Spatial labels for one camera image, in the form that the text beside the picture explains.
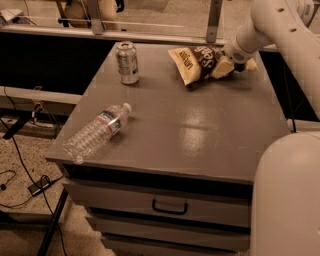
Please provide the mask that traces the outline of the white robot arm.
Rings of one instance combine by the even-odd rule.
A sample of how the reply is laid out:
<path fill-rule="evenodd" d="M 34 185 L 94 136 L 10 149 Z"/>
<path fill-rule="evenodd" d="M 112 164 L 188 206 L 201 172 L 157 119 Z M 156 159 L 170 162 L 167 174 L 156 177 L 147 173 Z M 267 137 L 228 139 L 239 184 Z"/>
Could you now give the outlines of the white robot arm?
<path fill-rule="evenodd" d="M 301 0 L 252 0 L 250 16 L 224 46 L 228 63 L 245 63 L 273 44 L 299 88 L 284 84 L 288 117 L 307 105 L 320 112 L 320 40 L 303 20 Z M 263 153 L 254 179 L 250 256 L 320 256 L 320 133 L 294 131 Z"/>

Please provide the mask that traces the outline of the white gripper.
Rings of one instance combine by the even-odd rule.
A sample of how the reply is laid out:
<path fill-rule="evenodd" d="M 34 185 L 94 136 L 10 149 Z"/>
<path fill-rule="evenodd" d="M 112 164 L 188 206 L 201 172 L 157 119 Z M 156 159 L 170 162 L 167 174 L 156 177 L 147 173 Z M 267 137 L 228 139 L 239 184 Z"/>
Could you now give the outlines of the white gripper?
<path fill-rule="evenodd" d="M 234 70 L 234 63 L 245 64 L 248 71 L 257 71 L 258 66 L 252 58 L 255 53 L 254 42 L 247 38 L 233 36 L 223 47 L 226 56 L 222 56 L 211 72 L 211 76 L 220 79 Z"/>

